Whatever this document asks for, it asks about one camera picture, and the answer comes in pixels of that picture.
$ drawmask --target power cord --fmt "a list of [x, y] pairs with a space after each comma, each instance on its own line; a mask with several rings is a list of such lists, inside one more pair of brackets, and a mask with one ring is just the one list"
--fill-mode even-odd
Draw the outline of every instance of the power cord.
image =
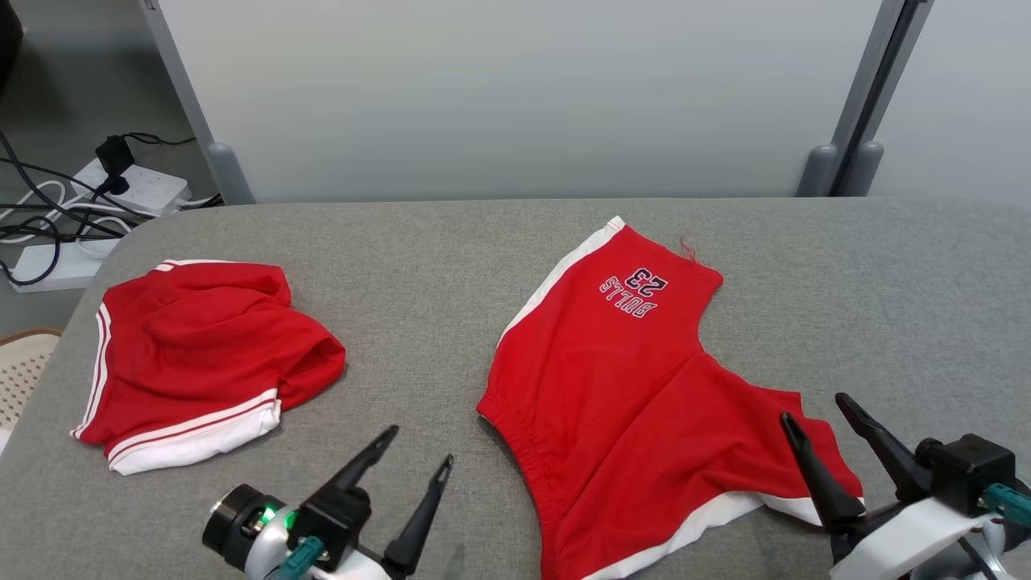
[[166, 141], [154, 133], [143, 133], [141, 131], [130, 131], [128, 133], [123, 133], [122, 136], [130, 139], [136, 139], [137, 141], [146, 144], [180, 145], [197, 140], [197, 137], [190, 137], [189, 139], [182, 139], [181, 141]]
[[[55, 203], [49, 197], [46, 197], [45, 195], [43, 195], [43, 192], [39, 191], [39, 187], [37, 187], [36, 183], [34, 183], [32, 181], [32, 179], [29, 177], [29, 174], [25, 172], [25, 166], [22, 165], [22, 162], [18, 160], [18, 155], [14, 153], [14, 149], [11, 148], [10, 142], [7, 140], [7, 136], [3, 134], [2, 130], [0, 130], [0, 145], [3, 145], [3, 148], [7, 152], [7, 157], [9, 158], [9, 162], [10, 162], [11, 165], [14, 166], [14, 169], [18, 171], [19, 176], [22, 177], [22, 180], [24, 180], [26, 182], [26, 184], [29, 185], [29, 189], [32, 190], [32, 192], [35, 193], [36, 196], [39, 197], [40, 200], [43, 201], [43, 203], [46, 203], [47, 205], [51, 206], [51, 208], [53, 208], [54, 210], [58, 211], [59, 213], [65, 215], [66, 217], [70, 217], [72, 219], [75, 219], [76, 221], [79, 221], [79, 223], [82, 223], [82, 224], [86, 224], [86, 225], [90, 225], [91, 224], [91, 221], [89, 219], [87, 219], [86, 217], [76, 215], [72, 211], [70, 211], [68, 209], [65, 209], [64, 207], [61, 206], [60, 203]], [[104, 233], [108, 233], [108, 234], [111, 234], [111, 235], [118, 235], [119, 237], [122, 237], [123, 235], [125, 235], [125, 234], [119, 233], [118, 230], [113, 230], [113, 229], [111, 229], [109, 227], [106, 227], [106, 226], [100, 226], [100, 225], [98, 225], [96, 227], [97, 227], [97, 229], [99, 229], [100, 231], [102, 231]]]
[[[146, 144], [167, 144], [167, 145], [179, 145], [197, 140], [197, 137], [191, 137], [179, 141], [169, 141], [153, 133], [144, 133], [140, 131], [133, 131], [130, 133], [126, 133], [122, 135], [122, 137], [133, 138]], [[93, 185], [90, 185], [89, 183], [86, 183], [75, 178], [72, 175], [68, 175], [61, 171], [57, 171], [46, 167], [41, 167], [39, 165], [32, 165], [30, 163], [21, 162], [21, 160], [19, 160], [18, 156], [15, 155], [13, 147], [11, 147], [10, 142], [7, 140], [6, 135], [3, 134], [3, 131], [0, 131], [0, 145], [3, 146], [3, 149], [9, 157], [9, 158], [0, 157], [0, 162], [13, 165], [19, 175], [29, 185], [30, 189], [29, 193], [26, 194], [26, 196], [23, 197], [19, 201], [19, 203], [0, 204], [0, 209], [5, 209], [3, 212], [0, 212], [0, 220], [10, 215], [13, 211], [29, 210], [29, 209], [32, 210], [51, 209], [51, 211], [45, 215], [34, 215], [25, 219], [20, 224], [0, 226], [0, 243], [21, 243], [35, 236], [51, 237], [54, 239], [54, 257], [52, 258], [49, 265], [42, 273], [40, 273], [39, 275], [37, 275], [32, 279], [15, 278], [11, 273], [10, 268], [7, 266], [7, 264], [4, 263], [2, 260], [0, 260], [0, 270], [2, 270], [7, 279], [9, 279], [11, 283], [14, 283], [15, 285], [29, 285], [32, 283], [36, 283], [46, 278], [46, 276], [53, 273], [54, 269], [57, 267], [58, 262], [60, 260], [61, 243], [63, 242], [74, 242], [79, 247], [79, 249], [82, 250], [82, 252], [98, 259], [105, 258], [106, 253], [101, 253], [94, 249], [91, 249], [90, 247], [81, 243], [82, 240], [117, 239], [123, 237], [126, 233], [131, 231], [133, 227], [139, 225], [137, 223], [127, 221], [122, 216], [111, 214], [110, 213], [111, 211], [122, 211], [129, 213], [130, 215], [134, 215], [136, 217], [141, 217], [144, 219], [160, 216], [157, 213], [151, 213], [147, 211], [138, 211], [130, 207], [127, 207], [122, 203], [119, 203], [117, 200], [110, 198], [105, 193], [98, 191]], [[49, 180], [49, 181], [44, 181], [39, 185], [36, 185], [35, 182], [32, 181], [32, 179], [26, 173], [26, 169], [48, 173], [81, 185], [87, 191], [93, 194], [90, 199], [90, 202], [88, 203], [82, 202], [81, 200], [85, 199], [87, 195], [81, 194], [73, 197], [67, 203], [65, 203], [64, 197], [66, 191], [64, 183], [56, 180]], [[56, 185], [60, 187], [59, 198], [57, 202], [53, 201], [51, 198], [46, 197], [42, 193], [41, 190], [44, 186], [48, 185]], [[40, 198], [40, 200], [44, 201], [45, 203], [44, 204], [25, 203], [32, 196]], [[102, 199], [107, 203], [109, 203], [110, 205], [98, 204], [97, 203], [98, 199]], [[222, 195], [215, 194], [206, 199], [200, 199], [197, 201], [188, 201], [182, 204], [182, 208], [190, 209], [190, 208], [211, 207], [222, 203], [223, 203]], [[85, 214], [78, 215], [77, 212], [82, 210], [85, 210]], [[69, 218], [78, 221], [79, 225], [77, 231], [72, 234], [61, 233], [58, 230], [57, 224], [55, 223], [55, 218], [60, 215], [67, 216]], [[42, 221], [43, 227], [30, 225], [34, 221]], [[115, 224], [120, 228], [125, 230], [125, 233], [122, 233], [118, 230], [113, 230], [107, 226], [102, 225], [104, 223]], [[97, 229], [99, 231], [107, 233], [108, 235], [90, 234], [89, 231], [91, 229]], [[21, 235], [22, 237], [10, 239], [11, 236], [15, 235]]]
[[[26, 219], [25, 221], [23, 221], [22, 225], [25, 226], [26, 224], [31, 223], [31, 221], [43, 221], [46, 225], [51, 226], [52, 230], [54, 230], [54, 231], [58, 230], [57, 224], [55, 224], [49, 218], [44, 217], [42, 215], [36, 215], [34, 217], [30, 217], [30, 218]], [[7, 276], [7, 279], [9, 279], [10, 282], [13, 283], [14, 285], [31, 285], [33, 283], [36, 283], [37, 281], [41, 281], [44, 278], [46, 278], [46, 276], [49, 275], [52, 271], [54, 271], [54, 268], [58, 267], [58, 260], [60, 258], [61, 258], [61, 239], [59, 239], [57, 236], [55, 236], [54, 237], [54, 258], [51, 259], [51, 265], [46, 266], [46, 269], [43, 270], [43, 272], [40, 273], [39, 275], [37, 275], [36, 277], [33, 277], [32, 279], [19, 279], [16, 277], [14, 277], [14, 275], [12, 273], [10, 273], [10, 268], [7, 267], [7, 264], [4, 263], [3, 260], [0, 260], [0, 269], [3, 270], [3, 274], [5, 276]]]

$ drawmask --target folded red shorts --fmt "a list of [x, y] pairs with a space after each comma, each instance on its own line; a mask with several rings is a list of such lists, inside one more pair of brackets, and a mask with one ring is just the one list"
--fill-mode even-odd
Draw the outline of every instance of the folded red shorts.
[[290, 308], [278, 266], [166, 260], [107, 289], [75, 439], [122, 475], [188, 466], [261, 437], [343, 372], [344, 349]]
[[762, 505], [819, 525], [784, 412], [862, 496], [797, 393], [751, 385], [702, 348], [698, 323], [722, 283], [617, 216], [505, 330], [476, 409], [526, 478], [543, 580], [625, 578]]

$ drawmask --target number 23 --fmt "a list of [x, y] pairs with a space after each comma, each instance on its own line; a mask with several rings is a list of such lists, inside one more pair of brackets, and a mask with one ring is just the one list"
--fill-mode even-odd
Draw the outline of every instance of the number 23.
[[638, 268], [630, 277], [624, 280], [628, 287], [637, 289], [637, 294], [645, 299], [651, 299], [656, 289], [662, 289], [667, 281], [658, 275], [653, 274], [646, 268]]

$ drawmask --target power strip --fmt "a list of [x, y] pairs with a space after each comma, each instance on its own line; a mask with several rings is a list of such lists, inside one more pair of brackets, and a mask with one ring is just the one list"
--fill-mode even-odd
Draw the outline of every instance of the power strip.
[[[193, 197], [189, 183], [182, 177], [139, 165], [131, 165], [122, 176], [129, 181], [129, 190], [121, 195], [111, 195], [110, 198], [130, 209], [169, 215], [178, 211], [182, 203]], [[94, 159], [75, 174], [75, 178], [96, 187], [107, 178], [107, 171], [100, 165], [99, 159]], [[79, 195], [90, 194], [89, 190], [75, 181], [71, 185]]]
[[[106, 255], [119, 242], [119, 239], [91, 239], [84, 241], [82, 245], [86, 245], [91, 252]], [[22, 250], [22, 257], [18, 259], [18, 264], [10, 273], [18, 279], [32, 279], [46, 271], [53, 259], [53, 243], [29, 245]], [[47, 289], [86, 287], [102, 263], [104, 263], [103, 258], [95, 258], [82, 251], [82, 248], [75, 243], [62, 243], [58, 264], [49, 275], [29, 285], [14, 284], [14, 289], [26, 294], [44, 293]]]

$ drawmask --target white cable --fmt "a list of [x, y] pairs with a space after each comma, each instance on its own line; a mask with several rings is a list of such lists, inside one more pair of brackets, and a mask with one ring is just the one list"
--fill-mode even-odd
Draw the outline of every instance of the white cable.
[[102, 209], [104, 211], [120, 211], [122, 213], [139, 213], [141, 215], [146, 215], [148, 217], [160, 217], [161, 213], [155, 213], [153, 211], [145, 211], [143, 209], [123, 209], [115, 205], [102, 205], [100, 203], [69, 203], [65, 205], [65, 209], [71, 209], [74, 207], [89, 207], [91, 209]]
[[[129, 233], [130, 231], [132, 231], [132, 226], [130, 226], [129, 224], [127, 224], [127, 223], [123, 221], [122, 219], [120, 219], [118, 217], [114, 217], [114, 216], [103, 216], [103, 217], [97, 217], [96, 219], [93, 219], [93, 223], [95, 223], [95, 224], [102, 224], [104, 221], [113, 221], [113, 223], [122, 226], [122, 228], [126, 230], [126, 233]], [[91, 229], [93, 229], [91, 226], [86, 226], [82, 229], [82, 233], [86, 233], [86, 232], [90, 231]], [[82, 252], [86, 253], [87, 255], [90, 255], [91, 258], [96, 258], [98, 260], [103, 260], [103, 259], [107, 258], [107, 253], [109, 251], [109, 250], [108, 251], [97, 251], [96, 249], [91, 249], [88, 245], [86, 245], [85, 243], [82, 243], [82, 240], [80, 238], [75, 238], [75, 245], [78, 245], [78, 248], [81, 249]]]
[[[37, 189], [42, 190], [46, 185], [58, 185], [59, 187], [61, 187], [61, 193], [58, 195], [58, 205], [61, 205], [62, 203], [64, 203], [64, 194], [65, 194], [64, 183], [62, 183], [61, 181], [53, 181], [52, 180], [52, 181], [43, 181], [43, 182], [39, 183], [36, 186], [37, 186]], [[26, 201], [28, 201], [29, 198], [31, 198], [35, 194], [36, 194], [36, 192], [30, 191], [29, 193], [25, 194], [25, 197], [23, 197], [22, 199], [19, 199], [18, 201], [15, 201], [15, 203], [18, 205], [22, 205]], [[11, 207], [10, 209], [7, 209], [3, 213], [0, 213], [0, 221], [2, 221], [4, 219], [4, 217], [6, 217], [7, 215], [13, 213], [14, 211], [16, 211], [16, 209], [14, 209], [13, 207]]]
[[[55, 181], [55, 180], [44, 181], [44, 182], [40, 183], [38, 185], [38, 187], [42, 189], [42, 187], [44, 187], [46, 185], [49, 185], [49, 184], [58, 185], [61, 189], [60, 193], [58, 194], [58, 205], [61, 205], [66, 210], [67, 209], [74, 209], [74, 208], [82, 207], [82, 208], [90, 208], [90, 209], [101, 209], [103, 211], [110, 211], [110, 212], [122, 212], [122, 213], [136, 212], [136, 213], [141, 213], [143, 215], [147, 215], [147, 216], [152, 216], [152, 217], [160, 217], [161, 216], [160, 214], [154, 213], [154, 212], [151, 212], [151, 211], [143, 211], [143, 210], [129, 211], [127, 209], [123, 209], [123, 208], [117, 207], [114, 205], [106, 205], [106, 204], [101, 204], [101, 203], [86, 203], [86, 202], [81, 202], [80, 203], [80, 201], [82, 199], [85, 199], [87, 197], [90, 197], [89, 193], [85, 193], [85, 194], [81, 194], [81, 195], [76, 195], [75, 197], [72, 197], [67, 202], [65, 202], [64, 196], [65, 196], [66, 190], [65, 190], [64, 183], [62, 183], [61, 181]], [[30, 191], [25, 197], [23, 197], [18, 202], [18, 204], [19, 205], [24, 204], [33, 195], [34, 195], [34, 192]], [[4, 217], [6, 217], [7, 215], [9, 215], [13, 211], [15, 211], [15, 209], [11, 208], [11, 209], [7, 209], [3, 213], [0, 213], [0, 220], [3, 220]], [[45, 216], [46, 216], [46, 218], [48, 218], [48, 219], [51, 219], [53, 221], [57, 221], [59, 218], [61, 218], [62, 216], [64, 216], [64, 213], [61, 213], [57, 209], [52, 209], [49, 212], [46, 213]], [[131, 226], [129, 226], [129, 224], [127, 224], [126, 221], [124, 221], [124, 220], [122, 220], [122, 219], [120, 219], [118, 217], [113, 217], [113, 216], [110, 216], [110, 217], [99, 217], [99, 218], [93, 219], [93, 223], [103, 223], [105, 220], [111, 220], [111, 219], [114, 219], [119, 225], [121, 225], [123, 228], [125, 228], [125, 230], [127, 232], [132, 229]], [[47, 225], [44, 224], [42, 227], [43, 228], [48, 228], [49, 226], [47, 226]], [[90, 227], [87, 227], [82, 231], [85, 233], [85, 232], [89, 231], [90, 229], [91, 229]], [[26, 235], [23, 235], [21, 237], [0, 239], [0, 243], [10, 243], [10, 244], [13, 244], [13, 243], [24, 243], [26, 241], [29, 241], [30, 239], [33, 239], [34, 237], [36, 237], [35, 234], [26, 234]], [[86, 246], [79, 244], [79, 247], [82, 248], [82, 250], [85, 252], [87, 252], [88, 254], [92, 254], [92, 253], [90, 253], [90, 250], [88, 248], [86, 248]]]
[[182, 202], [179, 203], [179, 206], [180, 207], [195, 207], [197, 205], [203, 205], [203, 204], [207, 203], [208, 201], [214, 199], [214, 197], [215, 196], [212, 195], [211, 197], [208, 197], [206, 199], [198, 199], [197, 201], [182, 201]]

